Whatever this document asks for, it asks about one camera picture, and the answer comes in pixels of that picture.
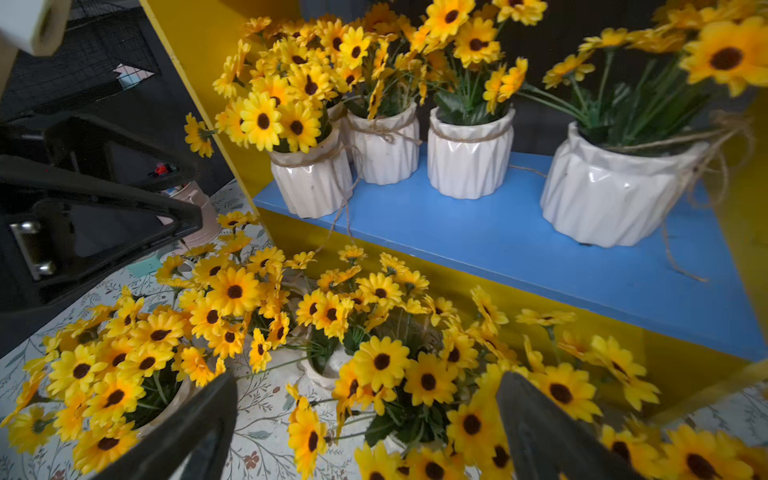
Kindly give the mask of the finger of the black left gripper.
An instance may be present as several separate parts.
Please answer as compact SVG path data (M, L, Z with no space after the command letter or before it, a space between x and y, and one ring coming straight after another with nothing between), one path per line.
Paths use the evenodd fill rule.
M54 166L1 158L1 309L73 299L200 228L197 209Z
M43 140L52 165L119 185L161 192L197 176L192 161L92 115L56 121Z

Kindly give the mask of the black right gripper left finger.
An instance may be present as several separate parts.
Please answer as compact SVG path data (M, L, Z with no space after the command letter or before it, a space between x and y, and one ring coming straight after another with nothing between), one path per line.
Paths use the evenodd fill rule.
M220 479L237 418L237 384L226 372L183 404L97 479Z

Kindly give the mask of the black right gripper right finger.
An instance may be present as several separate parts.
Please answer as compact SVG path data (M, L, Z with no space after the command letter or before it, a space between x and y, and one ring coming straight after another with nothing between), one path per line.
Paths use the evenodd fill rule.
M518 479L641 477L522 375L505 372L496 401Z

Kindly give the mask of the sunflower pot back row left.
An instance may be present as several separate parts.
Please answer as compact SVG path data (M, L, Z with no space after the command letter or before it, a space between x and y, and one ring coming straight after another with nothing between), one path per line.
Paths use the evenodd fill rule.
M207 126L185 118L185 142L201 157L213 153L214 136L268 155L289 211L319 218L337 211L351 185L334 114L345 86L340 69L344 36L340 19L249 19L234 55L225 59L214 92L227 104Z

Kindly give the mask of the sunflower pot row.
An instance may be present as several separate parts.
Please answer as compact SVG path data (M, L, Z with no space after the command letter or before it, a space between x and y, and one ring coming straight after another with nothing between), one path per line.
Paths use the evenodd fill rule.
M428 62L412 45L408 17L377 3L352 23L324 34L346 110L347 142L362 181L391 185L418 168L417 107L428 93Z
M185 118L185 142L201 157L213 153L214 136L268 155L289 211L319 218L337 211L351 185L334 114L345 86L340 69L344 36L340 19L249 19L234 55L225 59L214 92L227 104L207 126Z
M434 1L412 41L428 62L433 93L427 140L428 179L440 194L476 200L494 193L509 167L513 97L529 70L524 57L506 58L499 39L510 22L535 26L544 1Z

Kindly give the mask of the sunflower pot back row middle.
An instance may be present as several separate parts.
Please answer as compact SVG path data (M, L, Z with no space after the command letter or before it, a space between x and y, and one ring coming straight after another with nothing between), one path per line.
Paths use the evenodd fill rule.
M428 93L428 62L412 45L408 17L377 3L352 23L324 34L346 110L347 142L362 181L391 185L418 168L417 107Z

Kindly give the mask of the sunflower pot back row right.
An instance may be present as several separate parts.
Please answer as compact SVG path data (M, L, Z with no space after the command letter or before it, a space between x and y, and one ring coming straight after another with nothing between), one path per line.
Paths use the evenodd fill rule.
M535 26L544 1L434 1L412 41L428 62L433 93L427 140L428 179L440 194L476 200L494 193L509 167L513 97L529 70L524 57L506 58L499 39L510 22Z

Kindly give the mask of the pink metal marker bucket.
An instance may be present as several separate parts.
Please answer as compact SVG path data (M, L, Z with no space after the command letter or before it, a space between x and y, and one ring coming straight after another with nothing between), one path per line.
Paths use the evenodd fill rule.
M196 181L167 188L160 194L172 200L190 204L198 211L197 215L190 217L189 220L198 220L200 228L183 237L182 246L178 247L178 250L203 246L212 242L221 233L222 227L217 221L216 209Z

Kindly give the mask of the pink and blue sticky notes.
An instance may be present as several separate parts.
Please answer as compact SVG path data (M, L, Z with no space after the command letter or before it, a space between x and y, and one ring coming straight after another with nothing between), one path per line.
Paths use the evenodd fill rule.
M131 89L155 75L154 72L126 64L118 64L113 72L123 90Z

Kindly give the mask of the yellow wooden shelf unit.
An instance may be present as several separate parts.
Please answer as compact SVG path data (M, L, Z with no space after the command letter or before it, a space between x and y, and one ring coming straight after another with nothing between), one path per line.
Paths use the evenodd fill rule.
M377 3L408 17L417 31L434 1L146 1L143 9L207 126L226 106L213 82L237 51L245 23L255 17L345 24ZM524 57L524 84L541 87L545 74L578 51L582 41L607 29L639 30L653 24L669 1L544 1L541 22L506 24L499 36L507 59ZM749 121L755 147L742 138L723 149L728 174L704 174L654 232L630 247L581 244L557 232L543 217L540 199L554 154L565 141L570 117L549 106L513 97L514 140L503 184L476 200L440 194L428 179L428 88L417 107L421 145L418 168L407 179L374 185L358 177L347 142L346 110L333 119L341 134L351 185L330 215L293 215L274 180L266 153L226 137L212 139L249 203L265 217L283 254L308 253L306 270L319 278L337 268L339 251L361 246L367 264L388 252L424 273L431 293L456 305L463 326L480 318L473 299L483 289L504 315L499 338L523 351L530 340L548 363L566 355L549 332L523 324L531 310L553 319L569 313L564 330L585 345L594 336L614 338L646 370L660 399L640 409L626 401L619 383L591 367L600 398L660 419L694 409L745 409L767 400L767 85L750 88L718 110ZM284 268L297 268L288 261Z

